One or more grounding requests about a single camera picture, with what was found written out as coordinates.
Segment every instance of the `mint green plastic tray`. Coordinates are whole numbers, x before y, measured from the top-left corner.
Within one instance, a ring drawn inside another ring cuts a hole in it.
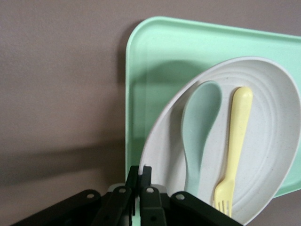
[[[300,89],[301,37],[161,16],[135,28],[126,52],[126,173],[139,164],[150,129],[177,91],[211,66],[241,56],[276,61]],[[301,189],[300,172],[301,148],[276,197]]]

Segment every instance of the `yellow fork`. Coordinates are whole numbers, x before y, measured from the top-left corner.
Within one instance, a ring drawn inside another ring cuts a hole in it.
[[[248,87],[238,88],[233,95],[227,168],[224,180],[217,185],[214,192],[215,208],[229,217],[232,216],[235,177],[251,111],[252,100],[253,93]]]

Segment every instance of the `fork handle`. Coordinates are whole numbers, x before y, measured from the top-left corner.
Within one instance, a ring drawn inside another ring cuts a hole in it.
[[[253,93],[249,87],[238,88],[232,101],[228,163],[225,177],[235,179],[243,146],[249,115],[251,111]]]

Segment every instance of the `oval plate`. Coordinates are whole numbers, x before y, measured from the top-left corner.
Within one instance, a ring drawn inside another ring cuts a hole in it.
[[[294,160],[301,130],[298,89],[288,72],[262,57],[239,57],[222,62],[185,85],[166,105],[145,143],[140,161],[152,167],[152,184],[169,195],[184,190],[185,158],[181,138],[184,106],[205,81],[222,88],[222,105],[208,136],[201,165],[198,198],[212,205],[214,189],[224,175],[227,158],[229,106],[237,87],[253,91],[253,105],[240,156],[232,218],[247,224],[270,202]]]

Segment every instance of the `spoon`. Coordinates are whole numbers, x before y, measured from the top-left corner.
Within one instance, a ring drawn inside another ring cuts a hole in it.
[[[200,84],[189,97],[182,115],[186,160],[185,191],[197,196],[201,162],[208,134],[221,107],[222,90],[215,81]]]

